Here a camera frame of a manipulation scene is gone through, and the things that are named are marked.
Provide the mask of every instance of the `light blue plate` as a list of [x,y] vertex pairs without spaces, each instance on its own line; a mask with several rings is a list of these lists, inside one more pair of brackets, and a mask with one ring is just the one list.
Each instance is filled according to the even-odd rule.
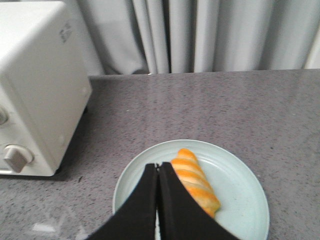
[[116,184],[113,213],[133,191],[146,164],[170,162],[181,148],[187,148],[197,156],[221,202],[215,220],[241,240],[266,240],[269,232],[269,208],[258,179],[230,152],[198,140],[166,141],[136,156],[126,166]]

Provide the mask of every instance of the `bread roll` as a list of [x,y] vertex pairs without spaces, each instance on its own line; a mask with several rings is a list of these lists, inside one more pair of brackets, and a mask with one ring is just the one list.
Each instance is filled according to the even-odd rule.
[[216,211],[220,208],[220,202],[194,153],[186,148],[180,149],[176,158],[171,160],[171,165],[193,199],[208,215],[214,218]]

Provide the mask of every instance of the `striped pastry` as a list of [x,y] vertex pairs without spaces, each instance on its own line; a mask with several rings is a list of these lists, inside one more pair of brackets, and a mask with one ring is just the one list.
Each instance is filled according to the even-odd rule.
[[171,165],[193,199],[208,215],[214,218],[215,212],[220,208],[220,202],[207,181],[195,154],[189,149],[182,148],[178,151],[176,158],[171,161]]

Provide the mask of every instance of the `white toaster oven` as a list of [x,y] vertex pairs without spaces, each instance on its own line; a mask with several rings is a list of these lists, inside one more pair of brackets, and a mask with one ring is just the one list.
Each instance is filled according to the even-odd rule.
[[92,88],[66,6],[0,2],[0,175],[52,176]]

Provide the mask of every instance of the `countertop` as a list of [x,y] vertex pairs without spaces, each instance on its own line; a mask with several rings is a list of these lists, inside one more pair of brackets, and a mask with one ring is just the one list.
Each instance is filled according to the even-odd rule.
[[0,177],[1,240],[83,240],[112,215],[117,180],[168,140],[220,146],[260,181],[269,239],[320,236],[320,70],[91,77],[52,177]]

